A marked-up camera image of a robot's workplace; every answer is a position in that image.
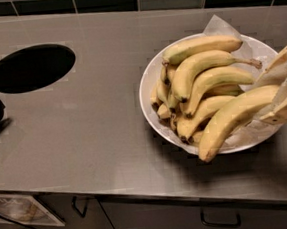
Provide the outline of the white round bowl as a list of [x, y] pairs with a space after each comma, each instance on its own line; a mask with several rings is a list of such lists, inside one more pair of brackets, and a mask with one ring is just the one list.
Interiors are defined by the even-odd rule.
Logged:
[[[246, 66], [243, 64], [235, 63], [234, 65], [242, 69], [248, 70], [255, 78], [260, 76], [260, 73], [264, 71], [268, 62], [273, 59], [277, 52], [274, 51], [270, 46], [264, 44], [257, 39], [251, 38], [246, 35], [241, 35], [238, 31], [231, 28], [229, 30], [208, 30], [203, 31], [203, 33], [197, 33], [196, 35], [186, 36], [183, 39], [177, 40], [180, 42], [182, 40], [190, 38], [198, 38], [201, 36], [209, 35], [233, 35], [238, 39], [241, 39], [243, 44], [242, 47], [234, 52], [234, 56], [240, 58], [253, 58], [259, 59], [263, 67], [261, 69], [255, 69], [252, 66]], [[151, 60], [151, 62], [146, 67], [144, 74], [141, 78], [141, 84], [139, 87], [139, 102], [141, 103], [141, 110], [143, 115], [146, 117], [149, 125], [158, 132], [158, 134], [163, 137], [166, 141], [169, 141], [175, 146], [181, 147], [188, 154], [198, 155], [198, 148], [193, 145], [184, 144], [176, 134], [173, 133], [172, 129], [164, 124], [158, 119], [156, 111], [152, 109], [150, 103], [151, 90], [154, 87], [156, 81], [160, 77], [162, 53], [166, 48], [156, 54], [156, 56]], [[268, 125], [265, 123], [260, 123], [257, 121], [252, 121], [247, 127], [238, 129], [233, 133], [227, 140], [226, 143], [222, 145], [220, 149], [220, 154], [226, 153], [236, 153], [237, 151], [247, 150], [248, 148], [254, 147], [262, 141], [269, 139], [272, 135], [276, 134], [281, 128], [281, 125]]]

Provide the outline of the white paper liner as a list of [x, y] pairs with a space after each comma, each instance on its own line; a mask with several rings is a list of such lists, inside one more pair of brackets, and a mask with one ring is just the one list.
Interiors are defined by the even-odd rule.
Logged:
[[239, 34], [217, 16], [211, 17], [202, 34], [176, 41], [164, 50], [164, 61], [178, 67], [171, 91], [181, 102], [179, 136], [191, 138], [196, 127], [208, 121], [199, 145], [186, 147], [189, 153], [203, 158], [237, 152], [276, 133], [277, 126], [252, 117], [269, 103], [277, 88], [249, 85], [276, 55], [268, 45]]

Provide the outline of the small bananas at left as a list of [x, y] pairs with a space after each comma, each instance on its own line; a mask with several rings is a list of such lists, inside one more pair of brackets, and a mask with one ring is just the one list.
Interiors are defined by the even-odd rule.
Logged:
[[175, 99], [171, 85], [176, 73], [176, 66], [162, 66], [160, 77], [151, 90], [150, 103], [162, 123], [169, 123], [171, 129], [176, 131], [176, 120], [180, 116], [179, 101]]

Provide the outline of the round black counter hole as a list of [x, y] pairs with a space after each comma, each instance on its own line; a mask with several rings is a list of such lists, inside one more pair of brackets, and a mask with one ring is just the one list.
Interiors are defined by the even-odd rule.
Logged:
[[0, 60], [0, 92], [17, 94], [39, 90], [62, 79], [76, 62], [64, 45], [26, 47]]

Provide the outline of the open drawer with contents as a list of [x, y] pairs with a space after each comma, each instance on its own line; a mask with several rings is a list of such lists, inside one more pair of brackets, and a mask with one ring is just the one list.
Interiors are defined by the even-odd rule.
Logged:
[[65, 226], [58, 215], [33, 195], [0, 194], [0, 216], [33, 226]]

